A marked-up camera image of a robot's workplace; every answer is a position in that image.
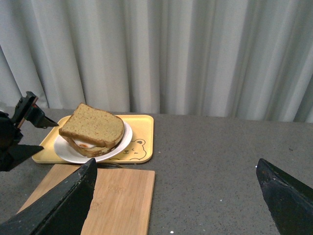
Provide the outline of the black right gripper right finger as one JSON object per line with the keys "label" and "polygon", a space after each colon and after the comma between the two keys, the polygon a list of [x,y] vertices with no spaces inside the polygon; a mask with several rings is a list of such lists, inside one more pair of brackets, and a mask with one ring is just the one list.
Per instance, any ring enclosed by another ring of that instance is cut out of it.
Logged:
{"label": "black right gripper right finger", "polygon": [[279,234],[311,235],[313,189],[262,158],[256,175]]}

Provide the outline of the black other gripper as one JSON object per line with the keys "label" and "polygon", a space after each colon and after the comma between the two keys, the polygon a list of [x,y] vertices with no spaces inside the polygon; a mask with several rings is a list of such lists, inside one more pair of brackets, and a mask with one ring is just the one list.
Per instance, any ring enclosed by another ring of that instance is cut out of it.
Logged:
{"label": "black other gripper", "polygon": [[23,138],[21,126],[29,121],[37,128],[56,127],[59,124],[46,117],[36,105],[38,97],[27,92],[15,107],[12,117],[3,111],[0,113],[0,170],[10,171],[44,148],[39,145],[19,144]]}

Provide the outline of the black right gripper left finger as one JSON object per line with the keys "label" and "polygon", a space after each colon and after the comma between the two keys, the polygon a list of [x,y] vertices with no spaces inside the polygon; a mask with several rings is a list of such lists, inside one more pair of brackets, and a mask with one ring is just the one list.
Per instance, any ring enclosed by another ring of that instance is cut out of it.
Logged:
{"label": "black right gripper left finger", "polygon": [[79,235],[89,213],[97,178],[91,159],[0,226],[2,235]]}

